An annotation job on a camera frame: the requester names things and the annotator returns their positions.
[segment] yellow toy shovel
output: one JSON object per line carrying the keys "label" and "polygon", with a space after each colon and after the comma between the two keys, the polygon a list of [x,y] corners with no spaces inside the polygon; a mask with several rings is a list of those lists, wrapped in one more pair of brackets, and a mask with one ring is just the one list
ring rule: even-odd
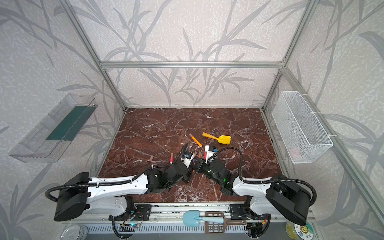
{"label": "yellow toy shovel", "polygon": [[215,139],[215,140],[217,140],[219,143],[222,143],[222,144],[230,144],[230,143],[231,143],[231,136],[221,135],[220,137],[215,137],[215,136],[212,136],[211,134],[208,134],[208,133],[206,133],[206,132],[203,133],[203,136],[204,136],[204,137],[208,137],[208,138]]}

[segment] robotic arm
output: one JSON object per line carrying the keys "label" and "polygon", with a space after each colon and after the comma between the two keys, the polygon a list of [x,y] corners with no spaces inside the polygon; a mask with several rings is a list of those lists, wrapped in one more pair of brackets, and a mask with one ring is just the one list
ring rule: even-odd
{"label": "robotic arm", "polygon": [[[152,166],[138,175],[107,179],[89,178],[88,172],[82,172],[65,185],[47,190],[47,198],[57,202],[54,220],[67,221],[83,213],[110,214],[127,219],[134,211],[133,201],[118,196],[163,192],[181,180],[189,183],[195,172],[215,181],[228,196],[248,196],[243,209],[251,219],[263,214],[281,213],[291,222],[306,224],[308,208],[316,200],[316,191],[310,184],[288,179],[281,174],[265,179],[243,178],[242,153],[233,147],[218,151],[214,146],[206,146],[204,157],[195,157],[186,148],[187,144],[173,164]],[[231,174],[225,164],[217,159],[217,155],[226,149],[235,149],[240,153],[239,176]],[[307,185],[312,191],[312,198],[296,182]],[[50,194],[56,190],[59,190],[58,198]]]}

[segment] brown marble surface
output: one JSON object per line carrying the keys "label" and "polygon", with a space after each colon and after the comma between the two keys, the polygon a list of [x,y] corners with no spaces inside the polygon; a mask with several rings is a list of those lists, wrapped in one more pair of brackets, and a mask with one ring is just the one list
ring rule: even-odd
{"label": "brown marble surface", "polygon": [[[230,145],[202,136],[229,135]],[[197,138],[203,147],[189,137]],[[258,108],[182,108],[182,109],[128,109],[125,119],[100,171],[99,177],[135,175],[151,164],[169,164],[170,154],[176,157],[182,145],[189,142],[192,150],[204,154],[204,146],[214,144],[217,149],[237,147],[243,152],[243,176],[264,178],[281,173],[271,140]],[[225,151],[219,159],[237,173],[240,161],[236,151]],[[219,185],[194,174],[189,184],[180,181],[168,193],[134,195],[135,202],[177,201],[244,201],[245,197],[228,197]]]}

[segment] yellow shovel handle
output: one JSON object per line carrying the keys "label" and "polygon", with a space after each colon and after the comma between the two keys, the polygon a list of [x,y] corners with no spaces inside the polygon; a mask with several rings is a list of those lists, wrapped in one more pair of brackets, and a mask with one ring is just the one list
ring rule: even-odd
{"label": "yellow shovel handle", "polygon": [[203,133],[203,136],[204,136],[204,137],[208,137],[208,138],[212,138],[212,139],[217,140],[217,137],[212,136],[211,134],[208,134],[208,133],[206,133],[206,132]]}

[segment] brown scoop handle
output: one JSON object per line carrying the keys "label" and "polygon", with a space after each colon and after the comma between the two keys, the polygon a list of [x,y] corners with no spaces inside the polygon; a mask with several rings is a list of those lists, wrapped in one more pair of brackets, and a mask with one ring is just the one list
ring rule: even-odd
{"label": "brown scoop handle", "polygon": [[225,221],[225,224],[227,224],[227,225],[244,225],[244,226],[246,226],[247,225],[247,221],[246,220],[230,220],[230,219],[227,219]]}

